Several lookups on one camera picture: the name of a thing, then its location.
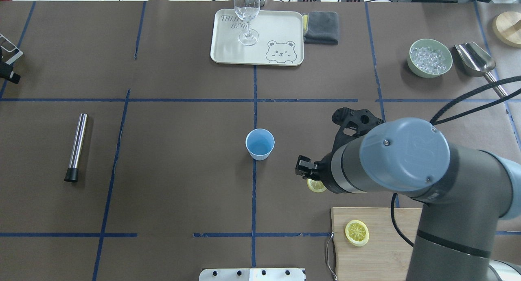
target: gray cloth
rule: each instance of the gray cloth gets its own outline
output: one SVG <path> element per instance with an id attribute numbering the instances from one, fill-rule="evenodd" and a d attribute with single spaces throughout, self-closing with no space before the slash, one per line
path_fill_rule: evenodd
<path id="1" fill-rule="evenodd" d="M 304 43 L 338 44 L 340 27 L 336 12 L 310 12 Z"/>

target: wine glass stem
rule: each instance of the wine glass stem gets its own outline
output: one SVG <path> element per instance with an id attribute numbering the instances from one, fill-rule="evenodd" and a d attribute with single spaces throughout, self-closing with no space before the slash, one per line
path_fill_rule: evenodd
<path id="1" fill-rule="evenodd" d="M 252 33 L 250 32 L 250 22 L 246 22 L 246 37 L 251 36 Z"/>

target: bowl of ice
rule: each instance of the bowl of ice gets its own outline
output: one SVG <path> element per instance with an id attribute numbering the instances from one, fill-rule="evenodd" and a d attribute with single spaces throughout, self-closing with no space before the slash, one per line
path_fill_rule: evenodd
<path id="1" fill-rule="evenodd" d="M 423 78 L 435 78 L 452 67 L 452 55 L 445 45 L 433 39 L 420 39 L 409 48 L 409 68 Z"/>

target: lemon half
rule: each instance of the lemon half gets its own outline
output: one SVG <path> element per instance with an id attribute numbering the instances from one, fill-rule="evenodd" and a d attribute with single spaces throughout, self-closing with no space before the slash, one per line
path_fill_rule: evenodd
<path id="1" fill-rule="evenodd" d="M 313 192 L 323 192 L 327 190 L 322 181 L 314 181 L 313 179 L 307 179 L 307 187 Z"/>
<path id="2" fill-rule="evenodd" d="M 369 229 L 360 220 L 351 220 L 346 225 L 346 237 L 354 246 L 364 246 L 369 241 Z"/>

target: wooden knob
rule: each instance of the wooden knob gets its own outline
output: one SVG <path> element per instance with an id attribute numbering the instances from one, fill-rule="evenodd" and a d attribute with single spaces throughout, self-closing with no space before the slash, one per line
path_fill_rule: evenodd
<path id="1" fill-rule="evenodd" d="M 495 36 L 506 44 L 521 48 L 521 13 L 504 12 L 494 19 Z"/>

